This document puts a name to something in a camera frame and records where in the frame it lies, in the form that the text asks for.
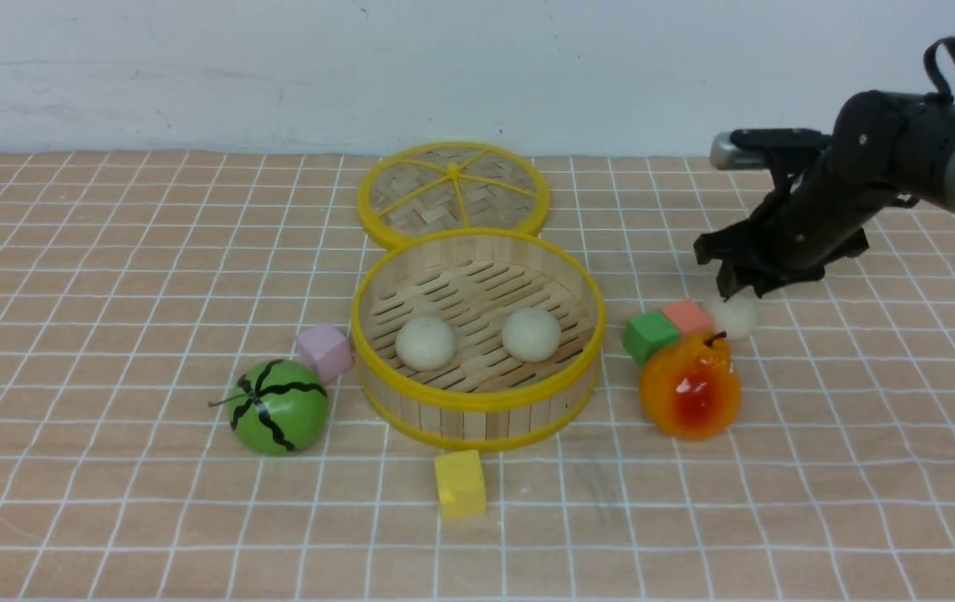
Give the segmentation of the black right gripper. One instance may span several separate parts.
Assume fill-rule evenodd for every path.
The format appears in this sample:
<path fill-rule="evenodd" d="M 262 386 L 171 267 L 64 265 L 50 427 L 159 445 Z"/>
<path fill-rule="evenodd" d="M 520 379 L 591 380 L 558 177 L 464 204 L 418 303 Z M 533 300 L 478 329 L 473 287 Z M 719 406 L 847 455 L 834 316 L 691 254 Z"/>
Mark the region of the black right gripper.
<path fill-rule="evenodd" d="M 828 264 L 868 250 L 864 226 L 876 214 L 905 206 L 895 188 L 852 186 L 835 174 L 831 140 L 817 130 L 787 127 L 715 136 L 708 153 L 713 167 L 765 169 L 773 182 L 745 220 L 694 242 L 697 263 L 721 263 L 723 301 L 746 288 L 763 298 L 786 286 L 820 281 Z"/>

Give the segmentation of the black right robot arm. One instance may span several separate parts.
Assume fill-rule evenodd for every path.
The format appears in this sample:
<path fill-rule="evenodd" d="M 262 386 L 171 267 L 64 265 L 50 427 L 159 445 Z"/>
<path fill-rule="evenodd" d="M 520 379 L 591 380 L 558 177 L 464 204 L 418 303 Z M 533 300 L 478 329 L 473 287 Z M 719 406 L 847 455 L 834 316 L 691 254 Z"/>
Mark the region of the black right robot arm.
<path fill-rule="evenodd" d="M 714 168 L 764 169 L 774 184 L 745 220 L 694 243 L 697 263 L 721 264 L 722 298 L 819 281 L 868 250 L 865 225 L 884 209 L 925 201 L 955 214 L 955 38 L 937 39 L 922 63 L 932 92 L 856 93 L 829 134 L 753 127 L 715 138 Z"/>

